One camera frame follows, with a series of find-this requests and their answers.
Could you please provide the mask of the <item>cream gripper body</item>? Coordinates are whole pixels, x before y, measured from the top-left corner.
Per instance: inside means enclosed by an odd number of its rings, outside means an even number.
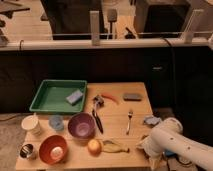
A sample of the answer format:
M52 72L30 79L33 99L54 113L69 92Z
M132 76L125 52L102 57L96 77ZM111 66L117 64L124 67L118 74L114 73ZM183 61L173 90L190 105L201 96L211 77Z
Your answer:
M150 137L144 137L136 144L136 148L144 151L151 169L157 169L159 167L163 149L154 140Z

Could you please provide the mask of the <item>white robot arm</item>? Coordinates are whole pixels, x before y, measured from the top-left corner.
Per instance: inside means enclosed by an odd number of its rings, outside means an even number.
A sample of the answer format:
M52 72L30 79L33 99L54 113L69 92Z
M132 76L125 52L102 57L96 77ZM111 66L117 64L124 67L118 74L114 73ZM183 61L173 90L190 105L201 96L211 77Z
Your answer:
M157 158L168 150L189 159L206 171L213 171L213 147L184 137L182 131L183 126L176 118L167 118L153 127L136 147L144 150L151 158Z

